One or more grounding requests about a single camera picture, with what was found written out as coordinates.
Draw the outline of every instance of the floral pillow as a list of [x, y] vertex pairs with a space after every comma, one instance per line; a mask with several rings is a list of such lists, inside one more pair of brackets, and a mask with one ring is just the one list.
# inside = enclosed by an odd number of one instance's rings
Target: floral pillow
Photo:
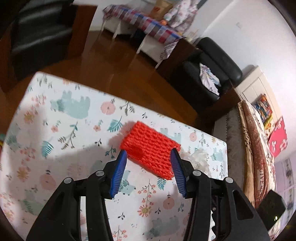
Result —
[[270, 135], [272, 134], [272, 132], [274, 130], [274, 127], [275, 127], [274, 119], [271, 116], [264, 123], [264, 133], [265, 133], [267, 140], [269, 140]]
[[274, 131], [269, 139], [269, 150], [274, 157], [277, 157], [287, 148], [288, 140], [283, 117], [277, 122]]

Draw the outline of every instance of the black leather sofa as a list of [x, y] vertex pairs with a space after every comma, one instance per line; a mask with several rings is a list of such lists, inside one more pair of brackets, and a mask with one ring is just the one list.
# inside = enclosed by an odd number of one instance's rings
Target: black leather sofa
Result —
[[[236, 63], [209, 37], [202, 38], [198, 49], [181, 64], [176, 66], [168, 82], [183, 96], [183, 98], [201, 113], [213, 105], [230, 88], [236, 87], [242, 81], [242, 71]], [[200, 80], [202, 63], [220, 80], [219, 95], [210, 92]]]

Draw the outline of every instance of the floral tablecloth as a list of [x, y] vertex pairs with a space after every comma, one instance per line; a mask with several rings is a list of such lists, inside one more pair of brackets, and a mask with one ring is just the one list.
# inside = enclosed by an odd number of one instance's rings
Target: floral tablecloth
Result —
[[[87, 178], [115, 160], [136, 121], [181, 144], [181, 157], [204, 157], [208, 175], [227, 176], [226, 143], [123, 99], [38, 72], [7, 132], [0, 162], [0, 205], [23, 239], [65, 177]], [[183, 240], [191, 200], [175, 179], [154, 176], [128, 160], [119, 193], [106, 200], [114, 240]], [[88, 240], [85, 198], [81, 236]], [[210, 230], [209, 239], [213, 238]]]

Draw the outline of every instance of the white wall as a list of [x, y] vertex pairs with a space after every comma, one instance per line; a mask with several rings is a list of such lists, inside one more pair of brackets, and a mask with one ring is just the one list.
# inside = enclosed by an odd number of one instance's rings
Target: white wall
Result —
[[[153, 7], [153, 3], [156, 0], [74, 0], [74, 4], [92, 4], [97, 5], [98, 8], [94, 15], [93, 21], [91, 23], [90, 30], [99, 30], [102, 25], [103, 20], [103, 9], [110, 4], [134, 4], [142, 7], [146, 7], [147, 11], [150, 11]], [[218, 17], [219, 14], [234, 0], [207, 0], [206, 3], [198, 11], [192, 26], [187, 33], [197, 32], [197, 37], [199, 37], [209, 25]]]
[[259, 65], [281, 108], [288, 147], [296, 150], [296, 37], [267, 0], [235, 0], [202, 34], [212, 38], [242, 69]]
[[230, 5], [234, 0], [207, 0], [198, 10], [194, 21], [186, 34], [195, 33], [195, 37], [200, 37], [211, 23]]

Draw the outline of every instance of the red cloth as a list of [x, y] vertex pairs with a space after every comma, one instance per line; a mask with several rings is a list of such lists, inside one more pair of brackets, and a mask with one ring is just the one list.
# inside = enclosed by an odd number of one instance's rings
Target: red cloth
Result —
[[283, 117], [277, 122], [274, 131], [270, 135], [269, 150], [274, 157], [277, 157], [284, 149], [287, 148], [288, 140]]
[[142, 167], [167, 180], [174, 176], [170, 163], [173, 148], [180, 151], [181, 145], [140, 121], [120, 145]]

